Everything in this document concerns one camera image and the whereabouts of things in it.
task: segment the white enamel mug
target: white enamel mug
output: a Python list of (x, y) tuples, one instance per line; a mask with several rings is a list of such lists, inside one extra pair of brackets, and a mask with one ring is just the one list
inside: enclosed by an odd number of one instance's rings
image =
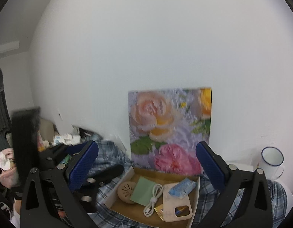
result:
[(261, 151), (261, 159), (258, 168), (263, 169), (267, 179), (276, 180), (281, 177), (285, 167), (282, 152), (276, 147), (268, 146)]

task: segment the cardboard box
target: cardboard box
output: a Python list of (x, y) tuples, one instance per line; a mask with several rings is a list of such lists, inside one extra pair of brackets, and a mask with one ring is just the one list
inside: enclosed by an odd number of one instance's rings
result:
[[(197, 181), (196, 188), (189, 194), (189, 199), (193, 211), (193, 217), (187, 220), (175, 221), (175, 222), (163, 222), (160, 217), (154, 211), (151, 217), (145, 217), (143, 214), (144, 206), (140, 204), (127, 204), (121, 201), (117, 195), (117, 189), (119, 185), (126, 181), (138, 182), (140, 176), (147, 178), (153, 182), (159, 183), (161, 185), (180, 182), (186, 177)], [(109, 209), (127, 217), (134, 221), (143, 223), (148, 226), (158, 227), (158, 228), (190, 228), (196, 213), (198, 197), (199, 197), (199, 186), (200, 179), (199, 177), (189, 177), (189, 176), (181, 176), (177, 174), (170, 173), (160, 173), (153, 170), (145, 170), (136, 167), (131, 167), (120, 182), (113, 188), (111, 193), (108, 195), (103, 204), (105, 204)], [(159, 206), (163, 202), (163, 197), (161, 196), (155, 206)]]

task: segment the blue plaid fabric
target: blue plaid fabric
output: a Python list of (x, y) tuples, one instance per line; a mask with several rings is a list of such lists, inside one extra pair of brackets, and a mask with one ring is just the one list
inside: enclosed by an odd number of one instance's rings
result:
[[(111, 211), (103, 205), (104, 200), (107, 198), (110, 191), (116, 186), (120, 179), (124, 176), (125, 172), (130, 168), (131, 161), (117, 146), (111, 141), (98, 142), (99, 154), (94, 162), (89, 174), (95, 174), (98, 171), (102, 171), (109, 166), (115, 164), (123, 164), (125, 171), (120, 177), (113, 179), (109, 184), (102, 186), (99, 189), (97, 196), (97, 213), (89, 214), (92, 220), (97, 224), (99, 228), (147, 228), (144, 224), (135, 222), (128, 219), (114, 211)], [(287, 208), (287, 196), (283, 187), (277, 183), (268, 181), (268, 186), (271, 194), (271, 203), (273, 210), (273, 228), (278, 227), (281, 221), (285, 217)], [(219, 196), (219, 192), (216, 191), (209, 179), (206, 176), (201, 176), (200, 193), (197, 205), (197, 211), (193, 221), (193, 227), (196, 227), (202, 218), (207, 214), (210, 208), (213, 206), (215, 200)], [(235, 215), (237, 207), (243, 196), (243, 189), (238, 191), (237, 197), (222, 225), (230, 223)]]

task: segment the silver bolt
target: silver bolt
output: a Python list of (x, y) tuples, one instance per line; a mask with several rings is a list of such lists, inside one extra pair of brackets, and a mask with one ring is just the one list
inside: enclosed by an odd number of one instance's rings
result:
[(37, 171), (37, 168), (34, 167), (34, 168), (31, 168), (31, 173), (35, 173)]
[(65, 164), (59, 164), (59, 165), (57, 166), (57, 168), (58, 168), (58, 170), (62, 170), (62, 169), (65, 168)]
[(258, 173), (258, 174), (263, 174), (263, 169), (258, 168), (258, 169), (257, 169), (257, 173)]
[(88, 179), (86, 179), (86, 181), (89, 182), (89, 183), (94, 183), (94, 182), (96, 182), (96, 180), (95, 180), (94, 178), (88, 178)]
[(84, 202), (90, 202), (91, 201), (91, 196), (82, 196), (81, 200)]
[(229, 165), (229, 168), (230, 168), (231, 170), (236, 170), (236, 169), (237, 169), (236, 165), (234, 165), (234, 164), (230, 164), (230, 165)]

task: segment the floral picture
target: floral picture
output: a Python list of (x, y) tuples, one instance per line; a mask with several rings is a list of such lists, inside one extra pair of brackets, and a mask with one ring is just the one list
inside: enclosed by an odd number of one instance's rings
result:
[(195, 147), (209, 141), (211, 107), (208, 87), (129, 92), (133, 163), (181, 175), (200, 174)]

